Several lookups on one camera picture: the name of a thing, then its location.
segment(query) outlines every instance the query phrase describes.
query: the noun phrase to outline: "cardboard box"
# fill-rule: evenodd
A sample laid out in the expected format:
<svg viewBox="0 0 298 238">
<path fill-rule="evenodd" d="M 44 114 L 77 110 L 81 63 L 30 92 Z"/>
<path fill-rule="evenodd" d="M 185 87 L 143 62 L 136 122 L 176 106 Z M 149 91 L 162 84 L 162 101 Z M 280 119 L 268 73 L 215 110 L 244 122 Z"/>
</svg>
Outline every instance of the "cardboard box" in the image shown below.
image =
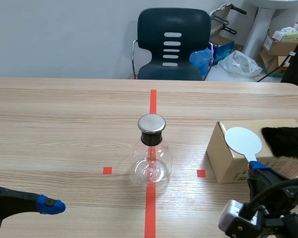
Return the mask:
<svg viewBox="0 0 298 238">
<path fill-rule="evenodd" d="M 281 32 L 281 31 L 275 31 L 273 34 L 273 38 L 278 41 L 297 41 L 298 42 L 298 32 Z"/>
<path fill-rule="evenodd" d="M 213 65 L 217 65 L 220 60 L 223 60 L 226 56 L 228 56 L 234 46 L 234 41 L 223 36 L 215 36 L 210 38 L 210 42 L 213 43 L 214 47 Z"/>
<path fill-rule="evenodd" d="M 298 160 L 288 157 L 274 157 L 261 134 L 261 128 L 263 127 L 298 127 L 294 119 L 219 121 L 216 123 L 207 147 L 207 153 L 218 183 L 247 181 L 248 161 L 243 155 L 231 150 L 224 139 L 226 131 L 236 126 L 253 131 L 261 139 L 263 148 L 256 155 L 260 163 L 272 167 L 289 178 L 298 176 Z"/>
<path fill-rule="evenodd" d="M 280 42 L 272 38 L 270 34 L 266 35 L 263 48 L 270 56 L 287 56 L 294 51 L 297 41 Z"/>
<path fill-rule="evenodd" d="M 264 49 L 262 49 L 262 51 L 259 53 L 259 56 L 260 56 L 260 61 L 262 62 L 261 67 L 264 69 L 265 74 L 270 73 L 278 66 L 280 66 L 286 58 L 286 56 L 270 56 L 267 54 L 267 52 Z M 286 73 L 287 69 L 288 69 L 288 66 L 284 65 L 283 67 L 277 69 L 274 73 L 272 73 L 269 76 L 282 78 Z"/>
</svg>

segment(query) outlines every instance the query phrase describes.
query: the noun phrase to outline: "red tape line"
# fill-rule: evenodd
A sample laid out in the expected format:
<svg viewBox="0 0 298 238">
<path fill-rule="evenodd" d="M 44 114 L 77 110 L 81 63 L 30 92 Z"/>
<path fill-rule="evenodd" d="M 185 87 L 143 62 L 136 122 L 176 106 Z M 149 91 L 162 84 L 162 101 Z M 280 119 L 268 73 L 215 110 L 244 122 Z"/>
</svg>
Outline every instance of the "red tape line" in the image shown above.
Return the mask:
<svg viewBox="0 0 298 238">
<path fill-rule="evenodd" d="M 155 89 L 151 89 L 150 92 L 150 113 L 157 113 L 157 90 Z M 150 161 L 150 157 L 150 148 L 148 148 L 148 161 Z M 155 160 L 155 147 L 153 147 L 152 161 L 155 162 Z M 155 184 L 149 183 L 147 183 L 146 189 L 145 238 L 155 238 Z"/>
</svg>

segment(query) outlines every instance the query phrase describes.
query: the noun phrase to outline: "blue plastic bag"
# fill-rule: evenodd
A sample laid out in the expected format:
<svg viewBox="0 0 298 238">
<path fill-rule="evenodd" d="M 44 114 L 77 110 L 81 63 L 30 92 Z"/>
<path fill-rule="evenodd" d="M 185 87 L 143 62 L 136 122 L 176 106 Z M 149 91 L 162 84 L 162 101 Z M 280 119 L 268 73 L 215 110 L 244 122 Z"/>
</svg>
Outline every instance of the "blue plastic bag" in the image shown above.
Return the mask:
<svg viewBox="0 0 298 238">
<path fill-rule="evenodd" d="M 206 48 L 203 51 L 195 51 L 190 55 L 190 64 L 195 66 L 201 72 L 202 77 L 207 75 L 209 62 L 211 59 L 211 50 Z"/>
</svg>

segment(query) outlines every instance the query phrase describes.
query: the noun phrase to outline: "metal lid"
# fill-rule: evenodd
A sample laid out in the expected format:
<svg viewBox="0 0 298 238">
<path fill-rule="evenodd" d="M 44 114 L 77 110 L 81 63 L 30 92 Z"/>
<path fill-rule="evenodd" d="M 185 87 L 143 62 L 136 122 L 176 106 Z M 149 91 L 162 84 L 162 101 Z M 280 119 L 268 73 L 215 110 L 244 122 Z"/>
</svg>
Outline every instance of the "metal lid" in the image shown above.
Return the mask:
<svg viewBox="0 0 298 238">
<path fill-rule="evenodd" d="M 138 128 L 146 134 L 158 134 L 165 129 L 165 120 L 158 114 L 146 114 L 139 119 Z"/>
</svg>

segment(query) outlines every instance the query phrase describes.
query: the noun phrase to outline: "white paddle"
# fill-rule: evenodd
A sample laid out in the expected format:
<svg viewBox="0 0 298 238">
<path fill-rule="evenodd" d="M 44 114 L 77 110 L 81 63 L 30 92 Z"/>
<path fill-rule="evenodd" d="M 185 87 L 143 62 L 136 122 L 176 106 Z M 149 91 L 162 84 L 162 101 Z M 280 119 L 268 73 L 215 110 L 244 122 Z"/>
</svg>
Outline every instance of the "white paddle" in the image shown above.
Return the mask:
<svg viewBox="0 0 298 238">
<path fill-rule="evenodd" d="M 225 141 L 233 151 L 244 155 L 248 162 L 257 161 L 256 154 L 262 150 L 260 138 L 253 131 L 243 127 L 228 129 Z"/>
</svg>

